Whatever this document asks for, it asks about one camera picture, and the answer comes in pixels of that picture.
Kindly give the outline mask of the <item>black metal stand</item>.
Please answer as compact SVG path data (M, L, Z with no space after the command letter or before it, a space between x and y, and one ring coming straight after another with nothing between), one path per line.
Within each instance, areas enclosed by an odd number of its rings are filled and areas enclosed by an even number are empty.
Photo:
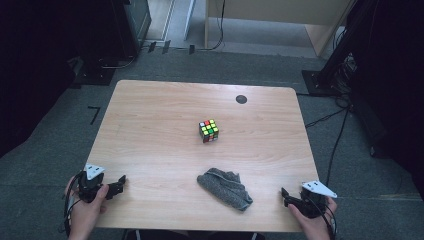
M360 31L366 29L370 18L380 0L359 0L353 6L354 13L348 15L348 27L339 44L320 71L303 70L302 76L310 96L340 96L345 91L338 87L338 71L360 37Z

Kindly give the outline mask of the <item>person's right hand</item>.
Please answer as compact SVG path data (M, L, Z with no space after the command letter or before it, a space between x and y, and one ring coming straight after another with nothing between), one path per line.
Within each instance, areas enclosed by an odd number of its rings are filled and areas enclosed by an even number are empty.
M296 206L290 204L288 209L297 220L307 240L335 240L335 216L336 202L326 198L327 208L323 216L317 218L305 217Z

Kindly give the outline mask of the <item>dark curtain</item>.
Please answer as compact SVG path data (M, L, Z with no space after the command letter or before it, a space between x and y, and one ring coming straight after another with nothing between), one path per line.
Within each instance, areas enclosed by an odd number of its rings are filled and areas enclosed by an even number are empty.
M75 73L77 9L94 0L0 0L0 158L25 142Z
M411 174L424 200L424 0L359 3L371 9L353 32L349 85L382 126L373 144Z

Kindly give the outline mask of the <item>multicoloured puzzle cube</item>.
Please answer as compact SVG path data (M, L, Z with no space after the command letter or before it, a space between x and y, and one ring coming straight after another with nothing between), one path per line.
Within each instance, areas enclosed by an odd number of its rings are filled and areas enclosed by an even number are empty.
M199 134L203 143L216 141L219 136L219 128L214 119L199 123Z

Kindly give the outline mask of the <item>grey knitted cloth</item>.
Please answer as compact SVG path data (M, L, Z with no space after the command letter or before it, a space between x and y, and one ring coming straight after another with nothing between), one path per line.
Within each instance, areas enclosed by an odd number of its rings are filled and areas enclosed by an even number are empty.
M210 168L197 177L197 182L214 197L241 212L246 211L253 203L240 176L232 171Z

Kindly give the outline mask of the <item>black angled floor tape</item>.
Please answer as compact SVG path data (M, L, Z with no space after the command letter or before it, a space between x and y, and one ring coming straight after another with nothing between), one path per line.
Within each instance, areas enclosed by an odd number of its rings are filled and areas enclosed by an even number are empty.
M94 113L94 115L92 117L92 120L90 121L90 125L93 125L95 123L96 119L97 119L97 116L98 116L98 114L99 114L99 112L101 110L101 107L98 107L98 106L88 106L87 108L90 109L90 110L94 110L95 111L95 113Z

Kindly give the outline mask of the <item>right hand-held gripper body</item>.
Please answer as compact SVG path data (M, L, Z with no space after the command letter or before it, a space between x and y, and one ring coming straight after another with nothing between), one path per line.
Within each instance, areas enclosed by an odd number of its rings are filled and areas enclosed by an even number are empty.
M300 192L299 211L308 218L316 218L325 213L327 197L336 198L337 194L318 180L304 182Z

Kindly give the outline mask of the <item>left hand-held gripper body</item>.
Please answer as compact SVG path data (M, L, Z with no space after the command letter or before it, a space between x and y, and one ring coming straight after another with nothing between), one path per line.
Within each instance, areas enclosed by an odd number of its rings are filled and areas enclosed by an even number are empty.
M97 191L101 188L105 169L101 166L87 163L78 180L79 198L86 203L91 203Z

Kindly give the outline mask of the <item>black cabinet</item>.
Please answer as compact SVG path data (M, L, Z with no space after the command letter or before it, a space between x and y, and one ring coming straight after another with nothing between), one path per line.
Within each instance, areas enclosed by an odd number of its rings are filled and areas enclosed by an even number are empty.
M147 0L111 0L117 23L120 58L136 57L151 24Z

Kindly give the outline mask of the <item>black floor base plate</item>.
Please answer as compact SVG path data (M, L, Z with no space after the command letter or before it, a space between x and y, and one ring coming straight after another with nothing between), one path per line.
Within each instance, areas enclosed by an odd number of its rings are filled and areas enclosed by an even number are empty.
M115 69L103 66L96 57L81 56L77 59L74 86L109 86Z

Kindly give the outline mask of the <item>beige wooden desk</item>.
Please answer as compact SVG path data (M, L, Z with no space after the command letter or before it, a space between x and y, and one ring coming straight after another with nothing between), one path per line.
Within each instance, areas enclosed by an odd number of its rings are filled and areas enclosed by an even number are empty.
M204 46L208 46L209 19L269 21L304 24L317 56L345 21L356 0L206 0Z

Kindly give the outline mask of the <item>person's left hand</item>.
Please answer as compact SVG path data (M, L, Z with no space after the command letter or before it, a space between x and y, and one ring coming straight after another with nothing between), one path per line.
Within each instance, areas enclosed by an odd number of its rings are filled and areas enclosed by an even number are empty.
M68 240L88 240L99 219L106 212L106 195L109 186L103 185L91 203L76 203L71 211L71 225Z

